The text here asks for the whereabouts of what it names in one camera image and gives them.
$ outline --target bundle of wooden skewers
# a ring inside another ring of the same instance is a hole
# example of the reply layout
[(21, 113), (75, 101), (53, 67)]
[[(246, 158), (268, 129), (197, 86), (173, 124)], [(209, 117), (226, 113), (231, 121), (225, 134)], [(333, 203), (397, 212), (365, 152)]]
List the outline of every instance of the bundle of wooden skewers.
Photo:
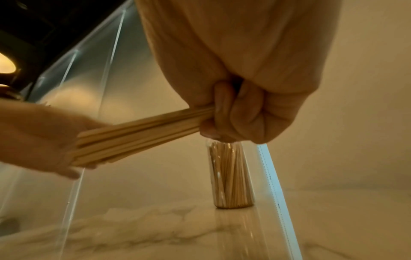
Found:
[(208, 155), (214, 205), (222, 209), (254, 205), (254, 193), (242, 144), (210, 141)]
[(200, 123), (213, 115), (214, 107), (208, 106), (85, 131), (68, 155), (73, 166), (112, 163), (198, 132)]

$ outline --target hand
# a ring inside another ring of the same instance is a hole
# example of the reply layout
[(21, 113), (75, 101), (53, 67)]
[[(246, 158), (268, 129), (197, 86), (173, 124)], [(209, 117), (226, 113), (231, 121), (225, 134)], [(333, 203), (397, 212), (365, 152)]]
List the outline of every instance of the hand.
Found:
[(42, 105), (0, 100), (0, 161), (77, 179), (66, 153), (78, 133), (106, 124)]
[(318, 88), (340, 9), (339, 0), (136, 2), (171, 86), (191, 107), (215, 102), (201, 133), (255, 143), (284, 131)]

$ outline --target ceiling light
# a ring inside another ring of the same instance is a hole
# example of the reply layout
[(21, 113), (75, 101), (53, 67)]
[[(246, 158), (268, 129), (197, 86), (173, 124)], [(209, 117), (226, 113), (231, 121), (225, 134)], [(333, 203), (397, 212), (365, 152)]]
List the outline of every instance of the ceiling light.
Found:
[(16, 71), (16, 65), (0, 53), (0, 73), (13, 73)]

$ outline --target white marble surface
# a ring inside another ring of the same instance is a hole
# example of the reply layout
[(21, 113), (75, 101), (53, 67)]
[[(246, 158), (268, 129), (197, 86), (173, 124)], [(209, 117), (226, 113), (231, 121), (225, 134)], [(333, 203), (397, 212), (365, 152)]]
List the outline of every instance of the white marble surface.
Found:
[(211, 201), (110, 209), (74, 222), (65, 243), (63, 235), (54, 226), (3, 237), (1, 259), (289, 259), (270, 202), (236, 210)]

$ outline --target dark ceiling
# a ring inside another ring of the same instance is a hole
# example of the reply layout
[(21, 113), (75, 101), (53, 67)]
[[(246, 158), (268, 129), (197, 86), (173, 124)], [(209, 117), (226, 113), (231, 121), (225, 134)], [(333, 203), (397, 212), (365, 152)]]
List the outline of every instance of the dark ceiling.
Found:
[(0, 84), (21, 90), (125, 0), (0, 0), (0, 53), (17, 70)]

